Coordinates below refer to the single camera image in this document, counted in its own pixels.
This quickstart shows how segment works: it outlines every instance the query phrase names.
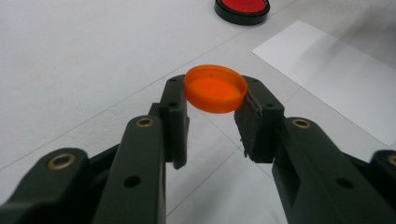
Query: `orange plastic cap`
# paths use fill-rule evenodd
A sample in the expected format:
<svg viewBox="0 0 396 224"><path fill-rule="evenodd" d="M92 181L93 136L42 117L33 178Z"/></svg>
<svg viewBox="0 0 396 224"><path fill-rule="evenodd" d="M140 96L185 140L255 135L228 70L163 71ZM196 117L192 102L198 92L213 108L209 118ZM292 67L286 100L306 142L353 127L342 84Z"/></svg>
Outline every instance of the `orange plastic cap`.
<svg viewBox="0 0 396 224"><path fill-rule="evenodd" d="M193 67L184 79L187 100L210 113L228 113L244 101L248 90L245 79L234 70L213 64Z"/></svg>

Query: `white paper sheet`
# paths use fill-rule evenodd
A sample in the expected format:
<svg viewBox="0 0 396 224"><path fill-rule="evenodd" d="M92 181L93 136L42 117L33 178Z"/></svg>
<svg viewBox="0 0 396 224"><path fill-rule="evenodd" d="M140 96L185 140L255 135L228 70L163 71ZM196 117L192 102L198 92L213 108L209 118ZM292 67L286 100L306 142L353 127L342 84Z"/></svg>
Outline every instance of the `white paper sheet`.
<svg viewBox="0 0 396 224"><path fill-rule="evenodd" d="M394 69L301 21L252 52L384 144L395 142Z"/></svg>

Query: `red disc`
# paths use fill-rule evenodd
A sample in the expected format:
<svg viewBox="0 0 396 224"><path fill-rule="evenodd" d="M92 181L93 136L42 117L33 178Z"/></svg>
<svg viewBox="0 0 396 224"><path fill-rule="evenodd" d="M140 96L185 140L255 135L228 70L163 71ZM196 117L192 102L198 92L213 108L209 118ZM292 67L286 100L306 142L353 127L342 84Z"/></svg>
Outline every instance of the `red disc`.
<svg viewBox="0 0 396 224"><path fill-rule="evenodd" d="M226 6L235 11L256 13L265 9L264 0L221 0Z"/></svg>

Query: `screw hole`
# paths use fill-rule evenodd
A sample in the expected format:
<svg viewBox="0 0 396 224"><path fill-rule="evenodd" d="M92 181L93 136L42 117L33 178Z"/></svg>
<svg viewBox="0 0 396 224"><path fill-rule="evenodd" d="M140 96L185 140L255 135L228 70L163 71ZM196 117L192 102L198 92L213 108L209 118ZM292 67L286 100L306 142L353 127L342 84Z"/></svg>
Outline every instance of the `screw hole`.
<svg viewBox="0 0 396 224"><path fill-rule="evenodd" d="M303 119L295 119L293 121L293 124L299 128L302 128L302 129L309 129L309 127L311 127L311 124L308 121L303 120Z"/></svg>
<svg viewBox="0 0 396 224"><path fill-rule="evenodd" d="M128 189L134 188L140 184L140 177L137 175L129 176L124 180L124 186Z"/></svg>
<svg viewBox="0 0 396 224"><path fill-rule="evenodd" d="M353 189L353 184L348 179L343 177L336 178L337 184L345 189Z"/></svg>
<svg viewBox="0 0 396 224"><path fill-rule="evenodd" d="M139 119L139 120L136 122L136 125L137 125L138 127L141 127L141 128L146 128L146 127L151 126L153 122L154 122L154 121L153 121L152 119L144 118L144 119Z"/></svg>
<svg viewBox="0 0 396 224"><path fill-rule="evenodd" d="M178 106L178 103L169 103L168 105L172 106L172 107L176 107L176 106Z"/></svg>
<svg viewBox="0 0 396 224"><path fill-rule="evenodd" d="M74 154L64 153L52 158L48 163L48 167L51 170L62 170L71 165L75 160L76 156Z"/></svg>

